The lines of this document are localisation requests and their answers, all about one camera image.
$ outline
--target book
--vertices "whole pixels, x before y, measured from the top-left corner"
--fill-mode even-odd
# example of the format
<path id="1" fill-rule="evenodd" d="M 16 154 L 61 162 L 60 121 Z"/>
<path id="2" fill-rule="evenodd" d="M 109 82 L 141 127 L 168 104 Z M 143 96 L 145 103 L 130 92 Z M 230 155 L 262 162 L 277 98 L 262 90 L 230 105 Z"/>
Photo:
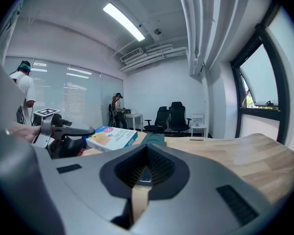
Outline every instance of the book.
<path id="1" fill-rule="evenodd" d="M 83 137 L 83 143 L 101 152 L 121 149 L 133 144 L 137 139 L 137 131 L 102 126 L 95 134 Z"/>

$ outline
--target desk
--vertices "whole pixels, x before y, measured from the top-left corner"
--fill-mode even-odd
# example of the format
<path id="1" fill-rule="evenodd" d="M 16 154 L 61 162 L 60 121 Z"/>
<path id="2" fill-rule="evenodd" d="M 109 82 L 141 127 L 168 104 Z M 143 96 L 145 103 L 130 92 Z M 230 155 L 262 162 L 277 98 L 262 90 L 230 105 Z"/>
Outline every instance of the desk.
<path id="1" fill-rule="evenodd" d="M 191 130 L 192 130 L 191 137 L 193 136 L 193 129 L 203 129 L 204 130 L 203 137 L 206 137 L 206 126 L 204 124 L 200 124 L 199 126 L 191 125 Z"/>
<path id="2" fill-rule="evenodd" d="M 134 144 L 140 144 L 146 133 L 138 132 Z M 197 137 L 165 137 L 167 147 L 215 160 L 258 188 L 274 204 L 293 187 L 294 152 L 262 134 L 233 140 Z M 100 153 L 95 149 L 83 156 Z"/>
<path id="3" fill-rule="evenodd" d="M 133 130 L 136 130 L 135 118 L 141 119 L 141 131 L 143 130 L 143 115 L 142 114 L 126 114 L 126 119 L 133 119 Z"/>

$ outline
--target small white table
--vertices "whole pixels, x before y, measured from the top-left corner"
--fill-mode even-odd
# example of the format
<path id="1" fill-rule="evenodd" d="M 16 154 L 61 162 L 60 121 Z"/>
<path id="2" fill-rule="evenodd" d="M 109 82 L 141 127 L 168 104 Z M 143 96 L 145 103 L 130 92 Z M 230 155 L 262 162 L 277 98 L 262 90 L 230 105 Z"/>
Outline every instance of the small white table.
<path id="1" fill-rule="evenodd" d="M 143 115 L 142 114 L 126 114 L 126 119 L 133 119 L 133 130 L 136 130 L 135 118 L 141 119 L 141 131 L 143 131 Z"/>
<path id="2" fill-rule="evenodd" d="M 206 126 L 204 124 L 200 124 L 198 126 L 195 126 L 195 125 L 191 125 L 191 130 L 192 130 L 192 135 L 193 136 L 193 129 L 203 129 L 204 130 L 204 138 L 206 138 Z"/>

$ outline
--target hand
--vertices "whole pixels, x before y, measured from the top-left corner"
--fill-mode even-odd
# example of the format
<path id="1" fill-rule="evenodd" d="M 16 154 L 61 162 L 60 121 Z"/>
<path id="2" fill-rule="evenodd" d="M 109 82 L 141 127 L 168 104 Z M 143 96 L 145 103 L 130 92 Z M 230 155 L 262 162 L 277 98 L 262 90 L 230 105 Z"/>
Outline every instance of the hand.
<path id="1" fill-rule="evenodd" d="M 29 143 L 33 143 L 35 137 L 39 135 L 40 126 L 29 126 L 25 124 L 20 124 L 13 122 L 9 132 Z"/>

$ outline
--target man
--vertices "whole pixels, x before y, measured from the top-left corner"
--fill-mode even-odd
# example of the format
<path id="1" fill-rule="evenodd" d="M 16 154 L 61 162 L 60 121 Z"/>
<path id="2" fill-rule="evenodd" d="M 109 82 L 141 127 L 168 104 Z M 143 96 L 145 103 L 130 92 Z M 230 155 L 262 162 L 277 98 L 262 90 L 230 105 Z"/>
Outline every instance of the man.
<path id="1" fill-rule="evenodd" d="M 10 74 L 10 77 L 26 96 L 17 114 L 17 122 L 26 125 L 31 125 L 28 109 L 32 108 L 35 103 L 35 86 L 31 77 L 29 77 L 30 69 L 30 63 L 28 61 L 22 61 L 17 71 Z"/>

